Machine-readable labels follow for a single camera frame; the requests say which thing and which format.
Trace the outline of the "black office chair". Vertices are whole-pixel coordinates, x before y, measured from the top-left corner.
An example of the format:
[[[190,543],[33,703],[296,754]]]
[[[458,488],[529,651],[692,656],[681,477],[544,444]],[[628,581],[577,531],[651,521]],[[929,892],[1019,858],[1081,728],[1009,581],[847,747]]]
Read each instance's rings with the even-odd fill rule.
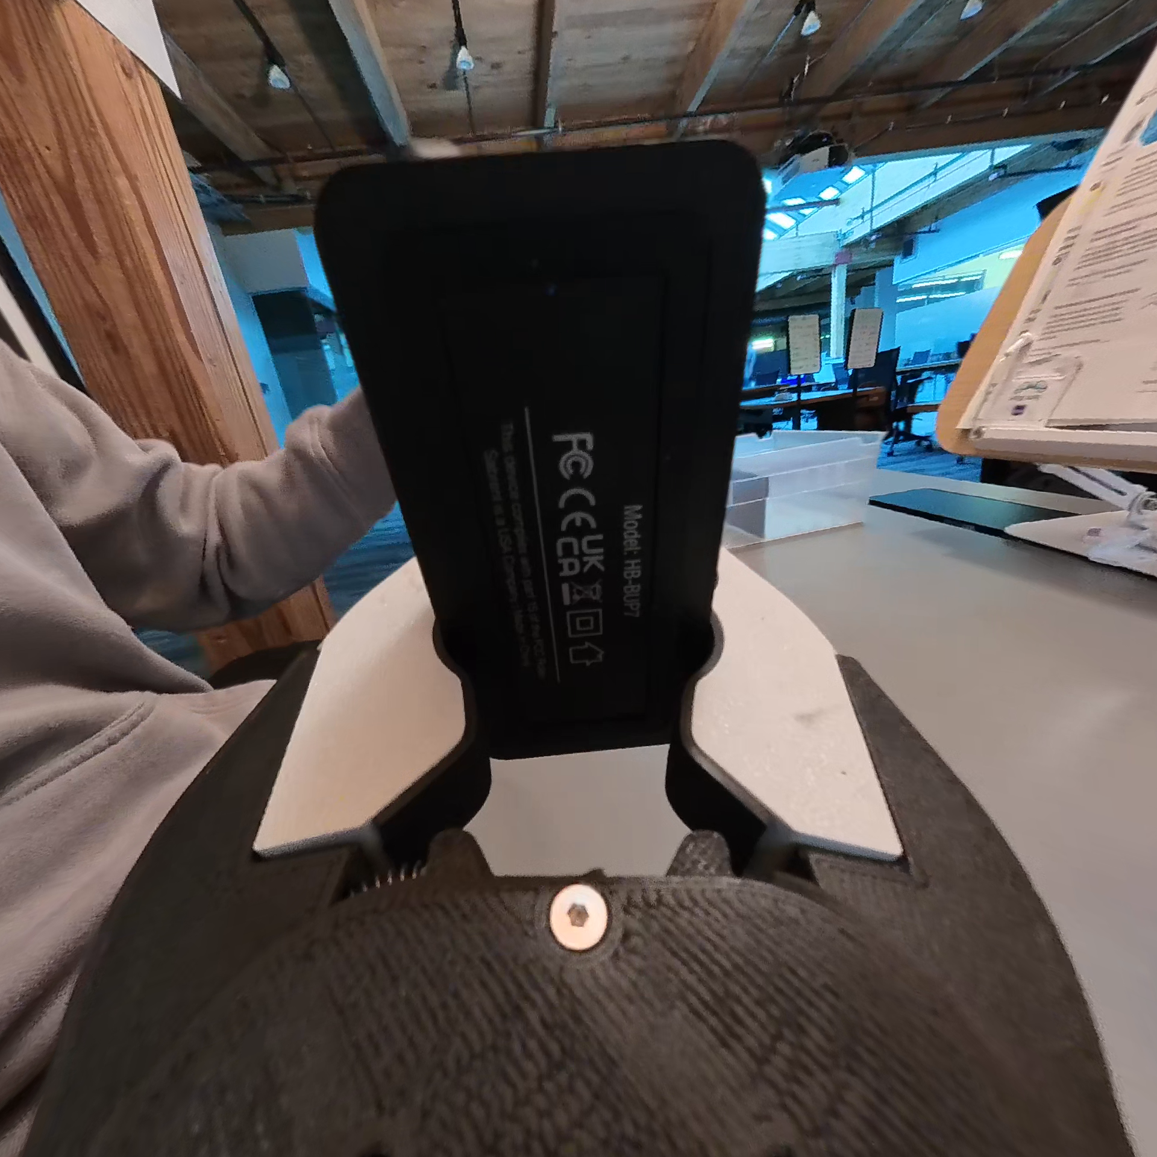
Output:
[[[900,353],[899,347],[877,353],[877,363],[887,370],[887,436],[883,446],[887,457],[892,457],[900,443],[910,442],[924,450],[932,447],[932,435],[913,431],[916,413],[911,410],[920,384],[931,375],[924,369],[931,360],[931,351],[917,351],[906,367],[900,366]]]

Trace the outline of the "clipboard with paper sheets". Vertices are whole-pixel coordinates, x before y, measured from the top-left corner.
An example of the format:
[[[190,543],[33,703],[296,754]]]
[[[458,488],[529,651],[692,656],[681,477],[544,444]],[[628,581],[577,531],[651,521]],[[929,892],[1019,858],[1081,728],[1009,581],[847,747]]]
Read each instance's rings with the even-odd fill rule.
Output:
[[[1155,425],[1155,59],[1074,189],[965,411],[983,451],[1146,458]]]

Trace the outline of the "black desk mat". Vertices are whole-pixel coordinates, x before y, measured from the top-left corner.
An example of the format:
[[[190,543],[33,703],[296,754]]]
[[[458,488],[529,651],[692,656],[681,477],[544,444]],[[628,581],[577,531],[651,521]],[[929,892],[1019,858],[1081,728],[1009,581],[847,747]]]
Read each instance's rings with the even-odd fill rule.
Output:
[[[1048,523],[1069,513],[1020,501],[961,494],[928,486],[872,495],[869,505],[917,516],[945,526],[975,530],[996,538],[1011,538],[1009,527]]]

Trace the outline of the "ceiling projector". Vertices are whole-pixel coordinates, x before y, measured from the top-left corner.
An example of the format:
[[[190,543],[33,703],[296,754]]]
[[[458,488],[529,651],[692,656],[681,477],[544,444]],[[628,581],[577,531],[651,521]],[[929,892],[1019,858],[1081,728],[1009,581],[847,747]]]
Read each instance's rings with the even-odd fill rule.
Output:
[[[827,130],[796,133],[775,162],[781,183],[808,177],[815,172],[843,169],[852,156],[848,144]]]

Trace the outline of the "background wooden desk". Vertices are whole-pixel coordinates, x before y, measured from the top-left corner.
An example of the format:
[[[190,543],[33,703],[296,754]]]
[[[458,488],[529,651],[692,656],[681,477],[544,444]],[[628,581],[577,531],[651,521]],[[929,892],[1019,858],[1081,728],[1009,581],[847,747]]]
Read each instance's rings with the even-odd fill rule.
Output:
[[[781,424],[803,429],[804,418],[810,414],[818,431],[873,431],[884,428],[888,413],[887,389],[877,385],[811,392],[797,388],[752,388],[741,393],[735,429],[741,435],[759,436],[768,435]]]

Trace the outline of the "person's left forearm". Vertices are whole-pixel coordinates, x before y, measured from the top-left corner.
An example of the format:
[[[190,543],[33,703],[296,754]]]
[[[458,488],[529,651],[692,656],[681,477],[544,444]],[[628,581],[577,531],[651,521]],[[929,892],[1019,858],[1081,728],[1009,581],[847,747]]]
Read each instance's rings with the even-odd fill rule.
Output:
[[[267,611],[323,575],[396,504],[366,393],[308,408],[272,454],[179,461],[135,505],[133,626],[190,632]]]

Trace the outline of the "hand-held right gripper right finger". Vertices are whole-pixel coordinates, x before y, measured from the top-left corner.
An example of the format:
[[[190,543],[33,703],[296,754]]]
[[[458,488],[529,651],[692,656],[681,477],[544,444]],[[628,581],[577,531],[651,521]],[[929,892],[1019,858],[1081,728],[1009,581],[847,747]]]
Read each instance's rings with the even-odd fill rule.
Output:
[[[687,829],[743,871],[759,858],[905,856],[827,637],[728,550],[717,556],[712,650],[687,683],[664,780]]]

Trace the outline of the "wooden document board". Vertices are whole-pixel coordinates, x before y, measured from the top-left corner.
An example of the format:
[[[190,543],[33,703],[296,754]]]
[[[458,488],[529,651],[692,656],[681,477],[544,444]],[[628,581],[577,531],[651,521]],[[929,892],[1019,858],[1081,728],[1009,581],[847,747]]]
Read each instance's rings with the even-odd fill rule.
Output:
[[[967,457],[990,457],[1019,462],[1057,464],[1073,468],[1106,468],[1113,470],[1140,472],[1154,475],[1154,450],[1147,457],[1125,458],[1106,455],[1081,455],[1071,447],[1031,446],[1027,450],[983,451],[964,429],[962,420],[983,386],[993,363],[1002,352],[1024,294],[1029,293],[1037,268],[1045,258],[1051,239],[1057,231],[1067,207],[1074,202],[1075,191],[1064,196],[1055,196],[1051,212],[1041,220],[1034,234],[1024,242],[1019,258],[1008,272],[1007,279],[996,296],[990,311],[978,330],[946,397],[940,402],[935,422],[939,443],[950,453]]]

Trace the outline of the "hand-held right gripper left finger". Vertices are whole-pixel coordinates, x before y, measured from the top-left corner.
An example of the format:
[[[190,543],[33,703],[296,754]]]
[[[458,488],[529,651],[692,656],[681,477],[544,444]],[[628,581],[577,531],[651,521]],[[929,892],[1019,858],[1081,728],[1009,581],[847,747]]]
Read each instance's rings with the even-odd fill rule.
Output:
[[[377,870],[425,860],[490,787],[469,680],[443,651],[416,559],[321,644],[253,851],[352,845]]]

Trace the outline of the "wooden post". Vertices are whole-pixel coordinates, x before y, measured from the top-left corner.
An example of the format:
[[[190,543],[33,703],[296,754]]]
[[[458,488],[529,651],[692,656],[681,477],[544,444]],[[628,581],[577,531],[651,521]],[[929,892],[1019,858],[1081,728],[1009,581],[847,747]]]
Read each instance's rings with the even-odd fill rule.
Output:
[[[81,382],[209,464],[277,439],[161,83],[78,2],[2,2],[2,195]]]

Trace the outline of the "clear plastic bin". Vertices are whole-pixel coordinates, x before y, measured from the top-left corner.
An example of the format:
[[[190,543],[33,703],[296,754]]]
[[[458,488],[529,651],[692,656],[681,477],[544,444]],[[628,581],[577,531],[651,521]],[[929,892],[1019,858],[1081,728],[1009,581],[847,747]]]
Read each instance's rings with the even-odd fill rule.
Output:
[[[880,431],[826,429],[737,436],[723,546],[734,552],[859,526],[883,439]]]

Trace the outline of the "white board on stand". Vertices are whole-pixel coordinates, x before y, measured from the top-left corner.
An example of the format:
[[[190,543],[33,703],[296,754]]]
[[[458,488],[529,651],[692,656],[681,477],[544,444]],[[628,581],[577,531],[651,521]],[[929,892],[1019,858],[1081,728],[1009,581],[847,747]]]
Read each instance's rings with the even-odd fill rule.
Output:
[[[816,312],[796,312],[788,316],[788,371],[793,386],[794,408],[790,426],[800,429],[803,391],[815,382],[821,370],[821,331]]]
[[[877,307],[855,307],[850,311],[844,367],[852,392],[873,380],[884,316],[884,309]]]

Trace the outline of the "black electronic device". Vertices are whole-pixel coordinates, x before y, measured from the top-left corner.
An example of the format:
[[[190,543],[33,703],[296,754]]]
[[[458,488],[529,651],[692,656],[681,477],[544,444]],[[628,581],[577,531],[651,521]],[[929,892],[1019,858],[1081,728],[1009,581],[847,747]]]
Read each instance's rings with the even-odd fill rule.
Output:
[[[496,757],[672,742],[710,651],[763,209],[723,139],[322,188],[358,382]]]

